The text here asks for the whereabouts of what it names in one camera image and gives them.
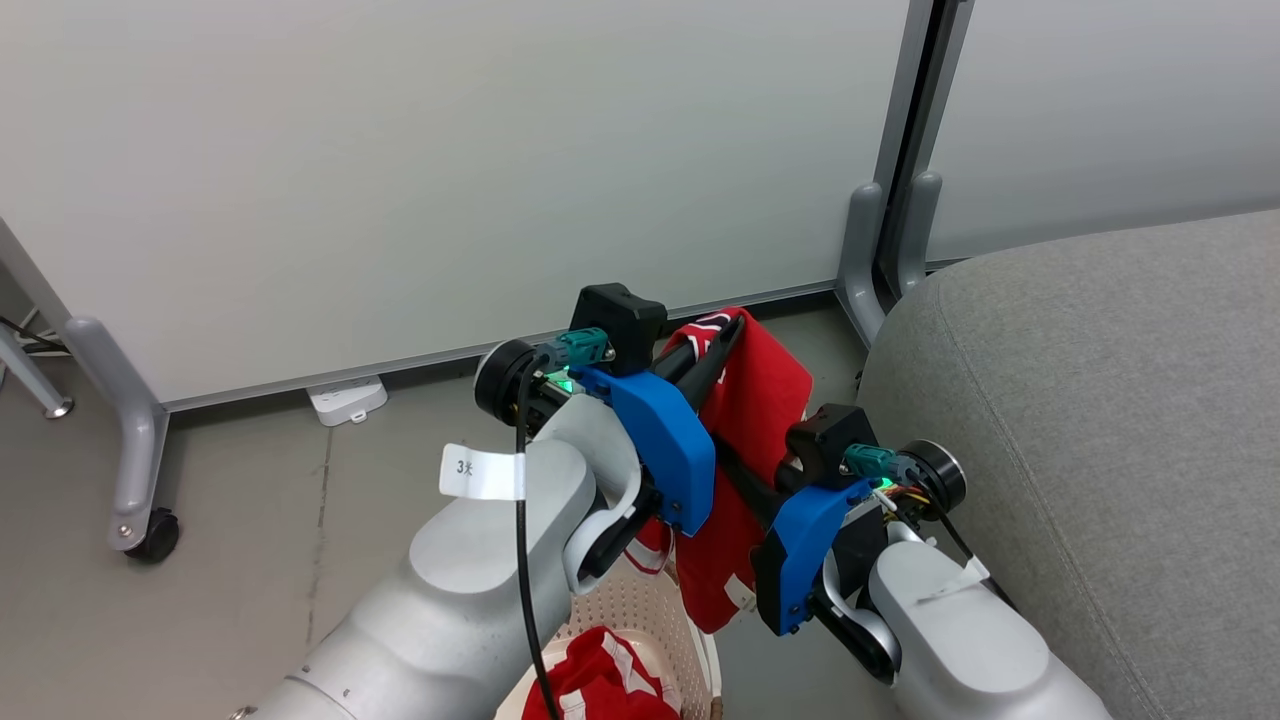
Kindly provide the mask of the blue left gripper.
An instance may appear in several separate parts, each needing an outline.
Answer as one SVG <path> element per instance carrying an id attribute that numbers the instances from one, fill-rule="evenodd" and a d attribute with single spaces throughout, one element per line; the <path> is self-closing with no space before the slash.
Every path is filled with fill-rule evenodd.
<path id="1" fill-rule="evenodd" d="M 662 495 L 659 518 L 694 537 L 714 503 L 716 446 L 695 411 L 722 382 L 742 334 L 745 316 L 699 318 L 672 338 L 652 372 L 612 375 L 599 366 L 571 366 L 588 395 L 613 409 L 640 461 Z M 668 380 L 682 379 L 682 393 Z"/>

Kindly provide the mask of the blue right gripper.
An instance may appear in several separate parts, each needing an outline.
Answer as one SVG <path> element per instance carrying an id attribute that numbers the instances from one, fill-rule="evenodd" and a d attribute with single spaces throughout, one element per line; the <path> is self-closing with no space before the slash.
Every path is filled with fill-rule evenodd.
<path id="1" fill-rule="evenodd" d="M 835 620 L 836 635 L 863 638 L 838 609 L 858 593 L 888 539 L 876 489 L 883 478 L 847 478 L 838 488 L 809 484 L 794 492 L 801 474 L 787 448 L 773 484 L 753 471 L 727 441 L 716 441 L 718 469 L 728 478 L 765 538 L 751 552 L 756 610 L 776 635 L 790 635 L 812 620 Z"/>

